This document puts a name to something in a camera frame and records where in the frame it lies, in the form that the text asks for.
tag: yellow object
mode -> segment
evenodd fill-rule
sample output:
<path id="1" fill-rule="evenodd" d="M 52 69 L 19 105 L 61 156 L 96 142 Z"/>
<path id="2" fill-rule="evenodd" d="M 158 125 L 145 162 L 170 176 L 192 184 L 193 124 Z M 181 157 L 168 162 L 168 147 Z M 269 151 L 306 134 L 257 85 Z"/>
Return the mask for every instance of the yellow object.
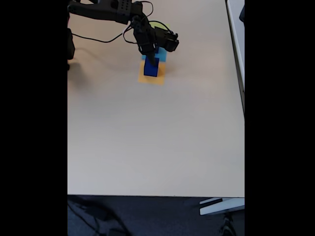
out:
<path id="1" fill-rule="evenodd" d="M 162 24 L 158 23 L 158 22 L 150 22 L 151 27 L 155 28 L 159 27 L 161 29 L 167 30 L 167 28 L 165 28 Z"/>
<path id="2" fill-rule="evenodd" d="M 153 85 L 164 85 L 164 78 L 165 78 L 165 62 L 158 63 L 158 71 L 157 76 L 146 76 L 144 74 L 144 60 L 140 63 L 140 70 L 139 70 L 139 78 L 138 82 L 140 83 L 147 83 Z"/>

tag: blue block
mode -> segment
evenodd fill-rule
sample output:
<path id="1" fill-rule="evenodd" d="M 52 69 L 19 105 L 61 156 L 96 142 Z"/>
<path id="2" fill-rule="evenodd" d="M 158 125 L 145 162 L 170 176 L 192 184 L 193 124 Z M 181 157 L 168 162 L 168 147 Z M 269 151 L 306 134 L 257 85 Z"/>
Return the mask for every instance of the blue block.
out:
<path id="1" fill-rule="evenodd" d="M 158 53 L 156 53 L 155 57 L 159 58 L 159 61 L 166 62 L 166 54 L 167 54 L 167 51 L 164 48 L 159 47 Z M 146 56 L 142 55 L 142 60 L 145 60 L 145 59 L 146 59 Z"/>
<path id="2" fill-rule="evenodd" d="M 155 58 L 156 60 L 156 65 L 152 66 L 149 62 L 149 59 L 146 58 L 146 61 L 144 62 L 144 75 L 146 76 L 153 76 L 153 77 L 157 77 L 158 76 L 158 62 L 159 59 Z"/>

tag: stacked blocks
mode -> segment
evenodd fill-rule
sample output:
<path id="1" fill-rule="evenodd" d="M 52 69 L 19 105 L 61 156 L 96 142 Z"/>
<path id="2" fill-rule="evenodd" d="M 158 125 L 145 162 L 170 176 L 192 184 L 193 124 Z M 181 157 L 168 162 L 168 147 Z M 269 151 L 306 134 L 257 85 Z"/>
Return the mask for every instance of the stacked blocks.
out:
<path id="1" fill-rule="evenodd" d="M 150 22 L 152 27 L 166 28 L 160 23 Z M 164 85 L 165 66 L 167 51 L 164 48 L 156 47 L 155 60 L 156 65 L 152 66 L 145 55 L 142 55 L 140 61 L 138 82 L 151 85 Z"/>
<path id="2" fill-rule="evenodd" d="M 144 63 L 144 75 L 146 76 L 158 76 L 158 63 L 159 63 L 159 59 L 155 58 L 156 60 L 156 65 L 153 66 L 150 64 L 149 59 L 146 58 L 145 63 Z"/>
<path id="3" fill-rule="evenodd" d="M 156 52 L 156 55 L 155 57 L 156 58 L 159 58 L 159 61 L 160 62 L 166 62 L 166 54 L 167 54 L 167 51 L 164 49 L 164 48 L 160 48 L 160 47 L 157 47 L 157 50 L 158 52 Z M 145 60 L 146 59 L 146 56 L 145 55 L 142 55 L 142 60 Z"/>

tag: floor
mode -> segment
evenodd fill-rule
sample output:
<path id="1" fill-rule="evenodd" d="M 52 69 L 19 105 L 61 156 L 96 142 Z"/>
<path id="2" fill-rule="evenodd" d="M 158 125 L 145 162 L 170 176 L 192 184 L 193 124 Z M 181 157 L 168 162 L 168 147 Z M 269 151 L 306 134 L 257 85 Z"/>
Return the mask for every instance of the floor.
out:
<path id="1" fill-rule="evenodd" d="M 224 215 L 199 215 L 199 202 L 206 198 L 84 196 L 113 209 L 132 236 L 222 236 Z M 71 207 L 95 226 L 93 217 L 69 202 Z M 232 226 L 237 236 L 244 234 L 244 211 L 232 212 Z M 100 221 L 100 232 L 119 229 L 115 221 Z M 94 231 L 68 208 L 68 235 L 93 236 Z"/>

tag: light blue block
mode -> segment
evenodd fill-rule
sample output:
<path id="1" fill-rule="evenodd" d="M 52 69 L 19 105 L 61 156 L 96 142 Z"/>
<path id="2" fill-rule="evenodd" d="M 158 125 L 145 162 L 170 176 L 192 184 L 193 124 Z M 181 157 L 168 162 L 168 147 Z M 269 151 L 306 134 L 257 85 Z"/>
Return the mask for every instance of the light blue block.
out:
<path id="1" fill-rule="evenodd" d="M 159 48 L 158 53 L 156 53 L 155 58 L 159 58 L 159 61 L 166 62 L 167 51 L 164 48 Z"/>

